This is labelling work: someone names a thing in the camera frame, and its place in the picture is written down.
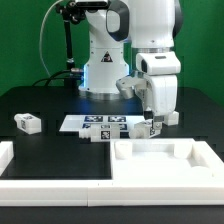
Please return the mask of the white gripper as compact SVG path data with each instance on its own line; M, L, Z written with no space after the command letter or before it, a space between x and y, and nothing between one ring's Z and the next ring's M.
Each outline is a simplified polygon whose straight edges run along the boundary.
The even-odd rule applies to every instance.
M161 130L164 116L174 112L177 98L177 77L175 75L144 75L142 106L145 120L153 118L153 128Z

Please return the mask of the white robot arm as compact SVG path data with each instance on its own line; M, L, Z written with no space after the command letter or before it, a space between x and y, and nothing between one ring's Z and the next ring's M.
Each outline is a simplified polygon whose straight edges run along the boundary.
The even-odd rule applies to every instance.
M138 96L144 118L160 130L176 107L179 0L78 0L77 6L90 25L90 58L80 92L97 98Z

